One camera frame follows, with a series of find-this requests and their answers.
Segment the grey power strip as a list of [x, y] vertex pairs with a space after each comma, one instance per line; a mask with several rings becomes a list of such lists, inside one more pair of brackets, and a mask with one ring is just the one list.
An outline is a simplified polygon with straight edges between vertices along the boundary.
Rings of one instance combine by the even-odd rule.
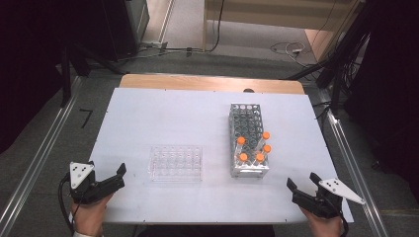
[[167, 42], [160, 41], [144, 41], [139, 45], [139, 51], [145, 51], [149, 49], [157, 49], [159, 53], [167, 50]]

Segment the person's dark clothing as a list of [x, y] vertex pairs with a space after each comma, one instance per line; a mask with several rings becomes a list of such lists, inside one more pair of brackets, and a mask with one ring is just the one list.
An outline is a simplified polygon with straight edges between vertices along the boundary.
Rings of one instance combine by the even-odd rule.
[[272, 225], [154, 225], [136, 237], [276, 237]]

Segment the white board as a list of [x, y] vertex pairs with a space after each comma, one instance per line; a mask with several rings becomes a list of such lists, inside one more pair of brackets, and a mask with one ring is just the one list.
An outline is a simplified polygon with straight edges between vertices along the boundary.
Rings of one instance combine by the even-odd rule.
[[[270, 132], [270, 170], [262, 179], [230, 175], [228, 114], [233, 103], [258, 104]], [[202, 150], [198, 182], [154, 182], [151, 149], [192, 145]], [[301, 222], [287, 181], [314, 194], [310, 173], [335, 177], [307, 96], [269, 93], [114, 91], [91, 158], [98, 179], [126, 166], [125, 187], [108, 203], [111, 223], [250, 224]]]

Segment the clear plastic tube rack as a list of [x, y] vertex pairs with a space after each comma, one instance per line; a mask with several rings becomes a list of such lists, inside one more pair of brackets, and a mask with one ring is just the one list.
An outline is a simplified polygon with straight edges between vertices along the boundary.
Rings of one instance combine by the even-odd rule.
[[152, 182], [200, 182], [202, 158], [200, 146], [155, 145], [150, 150], [150, 179]]

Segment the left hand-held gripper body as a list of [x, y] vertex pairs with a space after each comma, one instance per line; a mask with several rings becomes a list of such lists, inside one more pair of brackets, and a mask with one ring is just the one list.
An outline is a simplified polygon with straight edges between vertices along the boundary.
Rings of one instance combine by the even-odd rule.
[[100, 183], [96, 180], [93, 161], [70, 163], [70, 195], [78, 204], [91, 204], [103, 199]]

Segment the metal test tube rack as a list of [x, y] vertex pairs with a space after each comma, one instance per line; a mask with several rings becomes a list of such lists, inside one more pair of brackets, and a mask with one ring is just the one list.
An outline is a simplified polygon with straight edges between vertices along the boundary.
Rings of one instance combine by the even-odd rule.
[[[258, 104], [231, 104], [229, 115], [229, 133], [231, 162], [230, 174], [233, 178], [263, 178], [269, 171], [269, 157], [265, 156], [264, 162], [259, 166], [254, 166], [255, 156], [261, 153], [255, 147], [266, 131], [263, 126], [261, 107]], [[241, 153], [246, 153], [248, 161], [243, 167], [237, 166], [238, 156], [235, 155], [236, 139], [243, 136], [246, 139]]]

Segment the person's left hand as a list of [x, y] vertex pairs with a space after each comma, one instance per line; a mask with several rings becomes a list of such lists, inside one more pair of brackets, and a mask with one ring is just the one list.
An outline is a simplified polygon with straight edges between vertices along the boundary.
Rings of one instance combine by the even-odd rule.
[[103, 234], [103, 221], [107, 203], [112, 195], [104, 197], [100, 201], [91, 204], [71, 204], [71, 212], [74, 220], [74, 232], [98, 236]]

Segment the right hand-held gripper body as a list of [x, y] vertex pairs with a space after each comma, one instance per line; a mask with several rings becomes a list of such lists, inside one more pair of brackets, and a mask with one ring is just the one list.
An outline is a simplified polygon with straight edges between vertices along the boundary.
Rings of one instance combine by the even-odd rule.
[[358, 204], [364, 204], [362, 197], [358, 196], [339, 179], [321, 180], [323, 190], [317, 190], [315, 196], [309, 198], [295, 198], [292, 202], [318, 217], [333, 218], [339, 216], [342, 210], [343, 199], [348, 199]]

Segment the light wooden furniture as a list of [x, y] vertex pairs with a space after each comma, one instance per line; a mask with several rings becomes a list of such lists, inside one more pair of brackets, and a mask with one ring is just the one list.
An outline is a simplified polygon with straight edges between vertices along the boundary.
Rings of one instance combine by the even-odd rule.
[[366, 0], [205, 0], [203, 47], [208, 20], [304, 29], [317, 60], [326, 58], [361, 13]]

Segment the aluminium floor rail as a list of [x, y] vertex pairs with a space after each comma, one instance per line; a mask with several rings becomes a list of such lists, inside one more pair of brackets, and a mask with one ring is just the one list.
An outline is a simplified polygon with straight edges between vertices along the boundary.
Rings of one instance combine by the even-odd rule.
[[367, 182], [359, 168], [357, 160], [352, 152], [341, 121], [335, 118], [332, 111], [326, 113], [327, 121], [331, 126], [336, 142], [339, 146], [343, 160], [351, 176], [352, 183], [357, 193], [364, 199], [363, 211], [372, 229], [374, 237], [390, 237], [382, 221], [381, 215], [369, 190]]
[[80, 88], [83, 84], [82, 78], [76, 76], [71, 84], [70, 89], [73, 91], [65, 106], [59, 109], [54, 118], [47, 134], [45, 135], [40, 147], [37, 150], [29, 168], [25, 172], [18, 187], [12, 192], [5, 210], [0, 217], [0, 237], [8, 237], [12, 227], [19, 216], [41, 170], [49, 156], [49, 153], [60, 135], [67, 118], [74, 107], [79, 96]]

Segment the person's right hand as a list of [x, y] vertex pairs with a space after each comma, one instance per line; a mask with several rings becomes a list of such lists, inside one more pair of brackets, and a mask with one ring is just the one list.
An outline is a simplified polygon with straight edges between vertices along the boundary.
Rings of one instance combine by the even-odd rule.
[[318, 217], [304, 208], [300, 210], [308, 220], [313, 237], [340, 237], [342, 220], [339, 216], [327, 219]]

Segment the wooden table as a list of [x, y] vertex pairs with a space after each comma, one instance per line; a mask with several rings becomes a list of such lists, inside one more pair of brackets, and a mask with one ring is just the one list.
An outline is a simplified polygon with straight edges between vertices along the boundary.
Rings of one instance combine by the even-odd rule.
[[276, 93], [303, 95], [298, 81], [179, 74], [127, 74], [121, 88]]

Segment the black cabinet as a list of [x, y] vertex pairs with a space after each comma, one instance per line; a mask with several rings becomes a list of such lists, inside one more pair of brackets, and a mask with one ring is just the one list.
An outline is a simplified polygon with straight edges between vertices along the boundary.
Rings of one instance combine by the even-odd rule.
[[134, 55], [139, 49], [149, 12], [146, 0], [102, 0], [111, 36], [110, 58]]

